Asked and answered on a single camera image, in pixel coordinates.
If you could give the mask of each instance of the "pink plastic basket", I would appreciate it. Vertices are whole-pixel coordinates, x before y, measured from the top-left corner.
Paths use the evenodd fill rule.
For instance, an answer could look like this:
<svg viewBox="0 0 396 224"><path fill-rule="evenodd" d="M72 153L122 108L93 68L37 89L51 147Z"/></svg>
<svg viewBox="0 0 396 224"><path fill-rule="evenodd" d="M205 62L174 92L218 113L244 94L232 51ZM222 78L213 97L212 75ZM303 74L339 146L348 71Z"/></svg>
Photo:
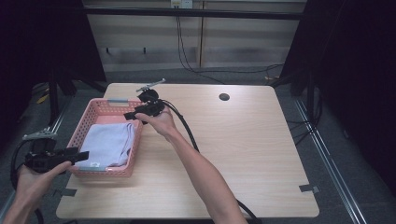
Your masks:
<svg viewBox="0 0 396 224"><path fill-rule="evenodd" d="M121 167L77 167L72 166L69 170L76 176L84 175L106 175L129 177L132 175L134 166L134 156L139 145L140 134L142 133L143 124L140 120L126 120L124 113L133 112L134 108L142 105L141 102L128 100L107 100L104 98L95 98L90 100L84 114L82 115L78 126L73 133L67 147L81 148L88 130L93 124L122 123L131 122L134 125L134 141L129 153L128 161Z"/></svg>

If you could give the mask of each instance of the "round hole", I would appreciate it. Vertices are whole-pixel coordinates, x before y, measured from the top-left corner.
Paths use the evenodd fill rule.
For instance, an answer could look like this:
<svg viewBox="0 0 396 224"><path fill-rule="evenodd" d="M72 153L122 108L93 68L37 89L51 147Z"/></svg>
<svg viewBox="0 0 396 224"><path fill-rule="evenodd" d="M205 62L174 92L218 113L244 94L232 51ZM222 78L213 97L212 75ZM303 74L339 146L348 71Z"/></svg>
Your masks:
<svg viewBox="0 0 396 224"><path fill-rule="evenodd" d="M230 100L230 95L227 94L227 93L222 93L222 94L219 95L219 98L222 101L228 101L228 100Z"/></svg>

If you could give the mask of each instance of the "cloth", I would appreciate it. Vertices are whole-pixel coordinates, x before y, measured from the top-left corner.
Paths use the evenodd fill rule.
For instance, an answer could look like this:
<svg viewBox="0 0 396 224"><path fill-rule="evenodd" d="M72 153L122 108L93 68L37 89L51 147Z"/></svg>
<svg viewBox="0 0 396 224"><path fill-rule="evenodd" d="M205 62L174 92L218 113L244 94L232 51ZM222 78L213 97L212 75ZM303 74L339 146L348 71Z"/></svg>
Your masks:
<svg viewBox="0 0 396 224"><path fill-rule="evenodd" d="M80 152L90 151L90 157L86 161L76 162L76 166L125 165L133 141L134 125L132 123L93 124L80 149Z"/></svg>

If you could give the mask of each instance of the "black device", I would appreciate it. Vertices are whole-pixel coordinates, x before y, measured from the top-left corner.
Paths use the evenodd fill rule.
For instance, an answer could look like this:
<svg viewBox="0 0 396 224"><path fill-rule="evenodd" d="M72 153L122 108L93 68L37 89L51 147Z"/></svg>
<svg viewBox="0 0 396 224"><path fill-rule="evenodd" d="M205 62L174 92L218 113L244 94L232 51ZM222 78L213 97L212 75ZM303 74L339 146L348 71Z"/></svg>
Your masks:
<svg viewBox="0 0 396 224"><path fill-rule="evenodd" d="M163 100L159 98L158 93L155 90L150 89L149 87L154 86L161 82L164 82L164 79L163 81L149 84L146 87L137 90L137 91L143 91L137 97L144 104L135 107L134 112L125 113L124 117L126 119L136 119L135 115L137 113L147 114L152 117L158 116L161 113L161 111L163 111L163 109L165 108L165 104Z"/></svg>
<svg viewBox="0 0 396 224"><path fill-rule="evenodd" d="M55 149L55 145L56 140L51 138L33 140L24 165L38 173L46 173L64 161L71 161L74 165L89 158L90 152L78 153L78 147Z"/></svg>

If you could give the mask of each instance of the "metal rail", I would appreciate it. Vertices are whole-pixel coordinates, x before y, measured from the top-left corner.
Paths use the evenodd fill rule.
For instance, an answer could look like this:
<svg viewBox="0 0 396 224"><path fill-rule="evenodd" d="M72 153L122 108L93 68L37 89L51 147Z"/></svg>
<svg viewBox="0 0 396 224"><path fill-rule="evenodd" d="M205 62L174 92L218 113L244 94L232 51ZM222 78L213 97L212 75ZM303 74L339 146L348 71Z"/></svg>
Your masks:
<svg viewBox="0 0 396 224"><path fill-rule="evenodd" d="M58 132L58 129L59 129L62 121L64 120L64 114L65 114L66 110L68 109L68 107L70 106L72 99L73 99L72 96L68 96L66 98L66 101L64 102L64 105L61 109L61 113L60 113L59 117L55 120L55 122L52 126L49 126L47 128L48 131L51 131L53 133ZM15 198L15 190L13 189L9 193L6 202L3 204L3 207L0 210L0 223L3 223L4 218L6 217L6 213L9 209L9 207L11 206L12 202L14 201L14 198Z"/></svg>
<svg viewBox="0 0 396 224"><path fill-rule="evenodd" d="M329 172L330 177L332 178L332 182L337 188L338 193L348 211L350 217L352 218L353 223L355 224L367 224L366 219L359 207L358 202L355 197L351 193L347 183L344 178L341 176L340 171L338 170L334 160L332 159L332 155L330 151L327 149L326 145L323 142L322 137L319 134L318 129L313 127L309 121L309 117L307 116L307 111L304 103L301 100L296 101L297 108L303 117L303 120L306 121L305 125L308 131L311 132L311 138L314 141L318 153L323 160L324 165Z"/></svg>
<svg viewBox="0 0 396 224"><path fill-rule="evenodd" d="M170 17L208 17L208 18L240 18L300 21L307 19L304 13L298 12L265 12L236 11L213 9L156 8L156 7L38 7L36 12L45 13L76 13L91 15L124 15L124 16L170 16Z"/></svg>

